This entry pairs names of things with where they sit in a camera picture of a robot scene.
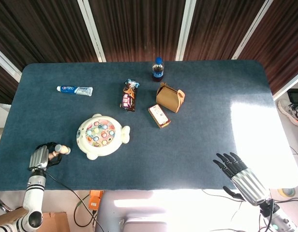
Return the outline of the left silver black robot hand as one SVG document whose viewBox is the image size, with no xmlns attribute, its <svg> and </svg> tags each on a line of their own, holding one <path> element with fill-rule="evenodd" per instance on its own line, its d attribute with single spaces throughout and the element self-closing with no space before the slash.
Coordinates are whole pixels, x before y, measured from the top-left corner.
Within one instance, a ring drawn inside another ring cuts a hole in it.
<svg viewBox="0 0 298 232">
<path fill-rule="evenodd" d="M 62 159 L 62 145 L 55 142 L 42 144 L 36 147 L 35 151 L 30 157 L 28 170 L 42 169 L 58 165 Z"/>
</svg>

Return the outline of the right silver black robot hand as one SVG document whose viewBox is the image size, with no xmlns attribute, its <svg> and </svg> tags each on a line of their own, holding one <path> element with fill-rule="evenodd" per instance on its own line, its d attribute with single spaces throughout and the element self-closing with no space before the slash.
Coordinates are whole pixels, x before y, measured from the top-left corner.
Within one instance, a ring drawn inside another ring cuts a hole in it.
<svg viewBox="0 0 298 232">
<path fill-rule="evenodd" d="M 254 172 L 247 167 L 243 160 L 231 152 L 217 153 L 219 160 L 213 162 L 232 181 L 243 198 L 254 206 L 269 201 L 269 189 L 261 183 Z"/>
</svg>

